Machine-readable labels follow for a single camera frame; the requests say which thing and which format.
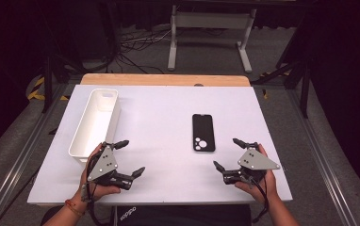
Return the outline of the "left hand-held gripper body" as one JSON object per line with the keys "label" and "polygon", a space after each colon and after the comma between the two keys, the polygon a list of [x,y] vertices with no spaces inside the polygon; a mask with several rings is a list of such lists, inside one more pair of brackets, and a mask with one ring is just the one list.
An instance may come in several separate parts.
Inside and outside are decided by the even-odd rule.
{"label": "left hand-held gripper body", "polygon": [[104,142],[100,151],[91,158],[87,165],[87,180],[99,186],[117,186],[129,190],[133,179],[130,175],[117,172],[113,144]]}

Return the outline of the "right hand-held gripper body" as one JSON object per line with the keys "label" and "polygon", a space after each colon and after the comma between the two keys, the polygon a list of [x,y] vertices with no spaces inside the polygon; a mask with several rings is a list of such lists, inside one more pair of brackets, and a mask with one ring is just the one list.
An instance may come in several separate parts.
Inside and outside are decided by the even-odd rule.
{"label": "right hand-held gripper body", "polygon": [[267,170],[278,170],[280,165],[270,160],[259,151],[257,142],[248,143],[237,163],[240,169],[225,170],[222,174],[223,181],[227,185],[235,182],[243,182],[250,186],[258,184],[266,175]]}

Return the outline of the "white plastic storage bin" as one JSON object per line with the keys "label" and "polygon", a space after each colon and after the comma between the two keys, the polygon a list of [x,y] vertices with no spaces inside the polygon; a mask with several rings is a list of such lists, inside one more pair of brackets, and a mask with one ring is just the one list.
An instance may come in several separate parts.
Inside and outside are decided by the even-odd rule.
{"label": "white plastic storage bin", "polygon": [[121,113],[119,93],[115,89],[94,89],[75,130],[69,156],[85,164],[95,147],[112,143]]}

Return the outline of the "black phone case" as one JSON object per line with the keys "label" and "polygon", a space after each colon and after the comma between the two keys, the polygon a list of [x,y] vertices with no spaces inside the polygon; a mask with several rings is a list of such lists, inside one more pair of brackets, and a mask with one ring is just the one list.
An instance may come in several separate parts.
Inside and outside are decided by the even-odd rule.
{"label": "black phone case", "polygon": [[213,119],[211,115],[194,114],[192,116],[192,144],[196,152],[216,151]]}

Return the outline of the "person's left hand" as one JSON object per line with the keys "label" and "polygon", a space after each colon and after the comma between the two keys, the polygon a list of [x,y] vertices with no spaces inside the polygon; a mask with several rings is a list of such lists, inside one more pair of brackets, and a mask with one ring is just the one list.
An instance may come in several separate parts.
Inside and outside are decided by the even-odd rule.
{"label": "person's left hand", "polygon": [[[99,143],[96,146],[96,148],[92,151],[92,153],[90,154],[87,162],[90,162],[91,158],[100,151],[101,147],[102,147],[102,144]],[[79,196],[82,196],[82,186],[88,181],[87,178],[88,178],[87,169],[84,169],[81,174],[81,177],[80,177],[80,184],[79,184],[79,188],[77,191],[77,194]],[[95,184],[91,184],[90,189],[94,191],[94,193],[93,193],[94,201],[100,200],[105,195],[119,194],[121,192],[121,190],[116,186],[96,186]]]}

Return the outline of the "person's right hand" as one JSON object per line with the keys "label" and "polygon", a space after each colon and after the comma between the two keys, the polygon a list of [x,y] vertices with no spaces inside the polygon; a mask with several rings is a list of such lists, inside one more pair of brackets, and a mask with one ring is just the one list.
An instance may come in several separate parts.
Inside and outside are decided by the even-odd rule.
{"label": "person's right hand", "polygon": [[[262,190],[266,193],[269,204],[273,204],[280,200],[277,193],[276,179],[271,170],[268,170],[265,178],[259,183]],[[257,202],[264,203],[265,198],[258,186],[250,186],[243,182],[236,182],[235,187],[250,194]]]}

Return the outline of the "white table board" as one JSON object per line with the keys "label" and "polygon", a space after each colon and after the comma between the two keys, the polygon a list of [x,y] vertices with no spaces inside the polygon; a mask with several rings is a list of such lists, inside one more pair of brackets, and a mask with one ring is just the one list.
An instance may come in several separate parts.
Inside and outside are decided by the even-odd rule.
{"label": "white table board", "polygon": [[[236,137],[261,143],[271,160],[282,166],[269,129],[251,87],[76,86],[57,133],[44,158],[27,202],[62,204],[79,186],[84,166],[69,155],[77,124],[94,89],[119,92],[121,114],[114,142],[129,144],[114,155],[118,172],[131,174],[145,167],[130,190],[104,196],[107,205],[169,205],[248,203],[254,199],[227,186],[213,164],[238,169],[244,154]],[[216,150],[198,153],[192,148],[193,114],[213,118]]]}

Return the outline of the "person's black garment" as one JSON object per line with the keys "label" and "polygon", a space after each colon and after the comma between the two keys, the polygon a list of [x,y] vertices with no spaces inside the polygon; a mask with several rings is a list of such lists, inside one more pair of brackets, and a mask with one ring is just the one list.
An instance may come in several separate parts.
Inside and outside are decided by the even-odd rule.
{"label": "person's black garment", "polygon": [[252,226],[252,217],[248,204],[120,206],[117,226]]}

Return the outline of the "wooden table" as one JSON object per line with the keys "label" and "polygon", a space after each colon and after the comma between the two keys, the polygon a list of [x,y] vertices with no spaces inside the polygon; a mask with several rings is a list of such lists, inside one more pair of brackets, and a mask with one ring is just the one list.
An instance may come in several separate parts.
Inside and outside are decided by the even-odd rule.
{"label": "wooden table", "polygon": [[81,85],[249,87],[243,75],[87,73]]}

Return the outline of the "black tripod stand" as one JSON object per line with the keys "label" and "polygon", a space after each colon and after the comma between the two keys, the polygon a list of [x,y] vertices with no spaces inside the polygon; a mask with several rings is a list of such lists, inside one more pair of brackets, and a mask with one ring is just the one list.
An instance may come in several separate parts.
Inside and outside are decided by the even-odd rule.
{"label": "black tripod stand", "polygon": [[299,82],[302,82],[300,110],[306,119],[308,118],[307,102],[310,82],[309,63],[312,59],[315,42],[311,40],[314,28],[308,19],[303,18],[281,54],[276,64],[276,70],[251,82],[252,85],[264,85],[284,73],[289,73],[283,85],[286,89],[295,89]]}

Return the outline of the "yellow black floor tape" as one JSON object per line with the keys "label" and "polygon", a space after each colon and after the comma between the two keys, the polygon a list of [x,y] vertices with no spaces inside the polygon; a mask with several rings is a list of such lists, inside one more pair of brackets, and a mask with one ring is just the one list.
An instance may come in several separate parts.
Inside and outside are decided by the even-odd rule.
{"label": "yellow black floor tape", "polygon": [[30,93],[27,95],[27,99],[28,100],[45,100],[45,95],[44,94],[39,94],[39,90],[41,88],[41,86],[44,83],[44,77],[41,76],[35,83],[33,89],[30,91]]}

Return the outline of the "metal floor rail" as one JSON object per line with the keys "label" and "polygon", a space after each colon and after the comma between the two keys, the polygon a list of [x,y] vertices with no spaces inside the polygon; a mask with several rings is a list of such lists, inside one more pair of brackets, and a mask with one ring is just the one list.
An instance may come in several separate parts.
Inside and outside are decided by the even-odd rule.
{"label": "metal floor rail", "polygon": [[38,212],[26,203],[27,197],[66,108],[61,97],[73,88],[57,86],[49,107],[41,100],[30,101],[0,137],[0,225],[18,222],[26,210]]}
{"label": "metal floor rail", "polygon": [[302,111],[300,110],[300,100],[295,90],[288,90],[286,92],[294,111],[297,114],[300,124],[308,138],[309,145],[312,150],[312,155],[319,168],[319,172],[324,180],[324,184],[330,194],[330,197],[335,205],[335,209],[344,226],[357,226],[354,215],[352,214],[351,208],[348,206],[347,201],[341,191],[340,183],[338,182],[335,173],[327,161],[315,134],[315,131]]}

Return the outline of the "white metal stand frame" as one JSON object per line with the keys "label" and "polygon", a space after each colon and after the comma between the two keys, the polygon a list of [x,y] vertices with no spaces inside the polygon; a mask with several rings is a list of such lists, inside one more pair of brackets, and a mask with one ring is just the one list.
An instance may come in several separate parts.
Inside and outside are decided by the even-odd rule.
{"label": "white metal stand frame", "polygon": [[231,13],[206,13],[206,12],[181,12],[176,5],[172,6],[171,15],[171,45],[168,59],[168,70],[174,71],[176,65],[177,38],[176,33],[181,28],[219,28],[242,29],[243,39],[237,42],[237,50],[246,73],[253,71],[247,55],[246,46],[250,37],[256,9],[246,14]]}

